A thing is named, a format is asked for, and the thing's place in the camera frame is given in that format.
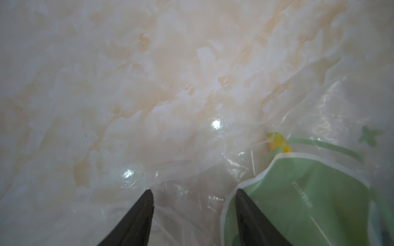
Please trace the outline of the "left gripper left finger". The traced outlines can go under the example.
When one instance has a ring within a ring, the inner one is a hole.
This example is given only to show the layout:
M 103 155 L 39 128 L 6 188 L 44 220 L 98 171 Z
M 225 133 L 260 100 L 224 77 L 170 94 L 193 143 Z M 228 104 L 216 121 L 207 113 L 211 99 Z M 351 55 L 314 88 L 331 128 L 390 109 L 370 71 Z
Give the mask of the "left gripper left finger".
M 154 214 L 154 198 L 146 190 L 98 246 L 147 246 Z

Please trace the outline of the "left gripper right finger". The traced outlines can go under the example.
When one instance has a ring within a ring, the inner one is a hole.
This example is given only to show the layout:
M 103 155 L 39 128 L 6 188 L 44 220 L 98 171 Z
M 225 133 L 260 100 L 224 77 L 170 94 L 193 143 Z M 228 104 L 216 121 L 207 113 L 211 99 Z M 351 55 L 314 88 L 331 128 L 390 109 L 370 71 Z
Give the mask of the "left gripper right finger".
M 235 207 L 242 246 L 291 246 L 242 189 L 237 189 Z

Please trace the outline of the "zip-top bag bananas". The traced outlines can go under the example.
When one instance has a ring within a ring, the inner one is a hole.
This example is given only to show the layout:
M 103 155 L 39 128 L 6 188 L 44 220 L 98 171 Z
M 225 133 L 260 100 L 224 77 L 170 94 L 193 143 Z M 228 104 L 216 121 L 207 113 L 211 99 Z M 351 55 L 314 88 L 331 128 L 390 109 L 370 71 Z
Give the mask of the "zip-top bag bananas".
M 152 246 L 237 246 L 243 189 L 295 246 L 390 243 L 393 1 L 82 1 L 94 70 L 61 246 L 94 246 L 146 188 Z M 271 152 L 278 132 L 291 153 Z

